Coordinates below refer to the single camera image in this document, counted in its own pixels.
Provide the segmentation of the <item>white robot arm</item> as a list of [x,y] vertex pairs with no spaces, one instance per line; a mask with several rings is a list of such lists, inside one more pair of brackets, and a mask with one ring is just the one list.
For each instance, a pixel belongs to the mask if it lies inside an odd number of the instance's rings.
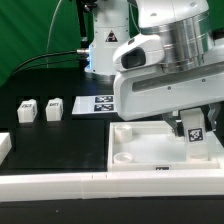
[[124,120],[207,105],[216,128],[224,101],[224,37],[213,37],[207,0],[93,0],[94,40],[86,72],[114,78]]

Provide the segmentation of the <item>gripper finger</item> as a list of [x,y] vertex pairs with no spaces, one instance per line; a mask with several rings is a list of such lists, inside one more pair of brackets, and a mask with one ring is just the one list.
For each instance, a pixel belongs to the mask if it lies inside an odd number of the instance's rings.
[[216,130],[216,119],[218,117],[218,114],[221,110],[221,104],[220,103],[212,103],[209,105],[209,112],[208,112],[208,120],[211,124],[211,129],[213,131]]
[[181,135],[180,124],[176,121],[172,112],[164,113],[162,115],[162,118],[172,128],[172,131],[176,136]]

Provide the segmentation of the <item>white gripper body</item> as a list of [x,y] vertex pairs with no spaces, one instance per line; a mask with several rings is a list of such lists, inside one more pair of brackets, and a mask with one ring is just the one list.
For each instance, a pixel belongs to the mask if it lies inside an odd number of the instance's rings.
[[118,115],[134,120],[224,101],[224,38],[205,54],[205,63],[166,74],[161,38],[139,34],[113,56],[117,70],[113,91]]

